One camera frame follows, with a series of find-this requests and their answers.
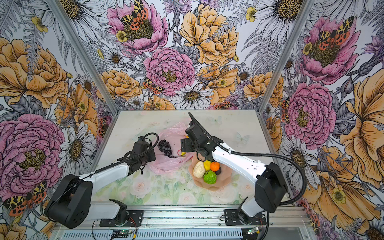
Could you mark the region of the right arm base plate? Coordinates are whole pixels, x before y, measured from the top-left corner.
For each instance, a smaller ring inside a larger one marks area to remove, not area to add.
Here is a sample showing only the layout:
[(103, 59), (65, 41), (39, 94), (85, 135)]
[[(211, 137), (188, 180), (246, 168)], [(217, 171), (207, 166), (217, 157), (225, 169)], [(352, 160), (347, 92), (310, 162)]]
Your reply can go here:
[(262, 213), (249, 217), (238, 209), (225, 209), (223, 220), (226, 226), (265, 226), (267, 224), (266, 216)]

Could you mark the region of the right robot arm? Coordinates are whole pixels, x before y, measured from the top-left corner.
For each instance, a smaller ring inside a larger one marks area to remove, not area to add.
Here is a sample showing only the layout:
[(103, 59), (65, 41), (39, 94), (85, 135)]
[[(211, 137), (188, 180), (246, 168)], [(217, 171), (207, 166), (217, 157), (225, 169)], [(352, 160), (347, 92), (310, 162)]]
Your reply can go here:
[(186, 129), (187, 138), (181, 139), (181, 150), (195, 152), (211, 162), (218, 162), (241, 174), (255, 187), (252, 197), (247, 197), (238, 207), (237, 219), (249, 225), (251, 219), (262, 212), (274, 213), (288, 192), (280, 167), (275, 163), (264, 164), (246, 154), (236, 154), (223, 140), (211, 136), (194, 118)]

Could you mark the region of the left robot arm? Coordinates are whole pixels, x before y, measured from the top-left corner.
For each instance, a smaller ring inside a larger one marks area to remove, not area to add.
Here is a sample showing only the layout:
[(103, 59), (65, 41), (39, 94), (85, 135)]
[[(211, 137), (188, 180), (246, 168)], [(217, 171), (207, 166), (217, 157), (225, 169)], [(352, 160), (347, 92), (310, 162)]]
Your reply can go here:
[(155, 161), (155, 147), (160, 138), (158, 134), (154, 136), (155, 142), (149, 139), (149, 134), (139, 137), (133, 149), (116, 163), (88, 174), (65, 176), (46, 206), (45, 217), (68, 229), (95, 220), (109, 220), (117, 226), (124, 225), (128, 220), (126, 204), (113, 199), (93, 201), (93, 195), (117, 180), (143, 171), (148, 163)]

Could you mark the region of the orange fake fruit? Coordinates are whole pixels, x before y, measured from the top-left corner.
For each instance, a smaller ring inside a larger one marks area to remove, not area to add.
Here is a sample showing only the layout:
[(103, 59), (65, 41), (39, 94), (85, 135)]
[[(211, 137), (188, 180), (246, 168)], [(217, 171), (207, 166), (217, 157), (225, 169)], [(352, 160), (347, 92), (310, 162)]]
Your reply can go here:
[(213, 172), (217, 172), (220, 170), (220, 164), (218, 162), (211, 162), (210, 170)]

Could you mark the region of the beige fake fruit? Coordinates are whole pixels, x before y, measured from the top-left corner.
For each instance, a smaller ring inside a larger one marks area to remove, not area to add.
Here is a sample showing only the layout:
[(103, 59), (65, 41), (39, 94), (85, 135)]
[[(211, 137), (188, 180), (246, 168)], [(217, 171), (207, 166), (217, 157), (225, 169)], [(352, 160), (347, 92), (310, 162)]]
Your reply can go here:
[(201, 179), (206, 172), (206, 169), (204, 167), (204, 163), (201, 161), (198, 161), (198, 163), (193, 168), (193, 176), (197, 179)]

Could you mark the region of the pink scalloped bowl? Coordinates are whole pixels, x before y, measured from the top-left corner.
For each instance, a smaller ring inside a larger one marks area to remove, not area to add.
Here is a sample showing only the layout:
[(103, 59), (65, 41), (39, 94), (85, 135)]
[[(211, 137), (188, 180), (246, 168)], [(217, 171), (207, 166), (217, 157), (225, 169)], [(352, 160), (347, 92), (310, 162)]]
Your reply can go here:
[(233, 170), (224, 164), (205, 161), (204, 157), (194, 155), (189, 173), (195, 185), (209, 191), (217, 191), (232, 181)]

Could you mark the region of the yellow fake lemon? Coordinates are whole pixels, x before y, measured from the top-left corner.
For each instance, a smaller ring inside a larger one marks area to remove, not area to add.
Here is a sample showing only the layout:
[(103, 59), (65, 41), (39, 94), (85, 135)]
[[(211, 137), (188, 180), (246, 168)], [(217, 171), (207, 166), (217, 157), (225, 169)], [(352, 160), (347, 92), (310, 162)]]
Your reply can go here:
[(210, 171), (211, 170), (211, 161), (208, 161), (208, 160), (206, 160), (206, 161), (204, 161), (203, 162), (203, 164), (204, 164), (204, 168), (205, 168), (205, 171), (207, 172), (207, 171)]

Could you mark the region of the dark fake avocado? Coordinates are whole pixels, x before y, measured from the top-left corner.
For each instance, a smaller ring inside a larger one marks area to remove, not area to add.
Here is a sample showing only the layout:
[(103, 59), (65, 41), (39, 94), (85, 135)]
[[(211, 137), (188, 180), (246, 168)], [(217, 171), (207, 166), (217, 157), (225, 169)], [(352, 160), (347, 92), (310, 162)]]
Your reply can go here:
[(222, 169), (221, 167), (219, 167), (216, 171), (215, 171), (216, 175), (220, 175), (222, 173)]

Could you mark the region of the pink plastic bag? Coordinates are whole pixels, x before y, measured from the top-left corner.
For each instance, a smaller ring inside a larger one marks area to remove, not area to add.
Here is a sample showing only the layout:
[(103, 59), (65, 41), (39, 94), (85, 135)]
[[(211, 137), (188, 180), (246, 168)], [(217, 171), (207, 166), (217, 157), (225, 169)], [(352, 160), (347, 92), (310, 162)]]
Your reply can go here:
[(158, 145), (155, 148), (156, 160), (149, 163), (151, 171), (157, 175), (167, 174), (180, 169), (187, 161), (194, 156), (193, 153), (186, 153), (180, 156), (181, 139), (187, 138), (185, 130), (188, 128), (183, 122), (179, 122), (169, 128), (162, 130), (159, 134), (160, 140), (170, 142), (175, 158), (168, 158), (160, 152)]

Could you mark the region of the green fake fruit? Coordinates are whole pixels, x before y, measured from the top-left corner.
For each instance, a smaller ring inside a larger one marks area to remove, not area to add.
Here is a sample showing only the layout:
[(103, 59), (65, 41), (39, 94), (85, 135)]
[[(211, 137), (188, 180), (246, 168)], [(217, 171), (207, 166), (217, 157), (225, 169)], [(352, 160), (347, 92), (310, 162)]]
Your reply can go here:
[(205, 172), (204, 176), (203, 176), (203, 180), (205, 183), (209, 184), (209, 185), (213, 185), (217, 182), (217, 175), (215, 172), (213, 171), (207, 171)]

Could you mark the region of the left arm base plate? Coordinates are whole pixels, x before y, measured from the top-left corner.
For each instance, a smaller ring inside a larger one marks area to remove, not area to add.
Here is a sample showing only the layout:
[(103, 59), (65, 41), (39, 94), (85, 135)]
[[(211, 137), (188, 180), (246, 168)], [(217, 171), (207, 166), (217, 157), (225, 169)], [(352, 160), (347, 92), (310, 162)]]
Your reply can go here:
[(125, 213), (118, 214), (112, 220), (102, 219), (100, 227), (140, 227), (142, 225), (143, 210), (127, 210)]

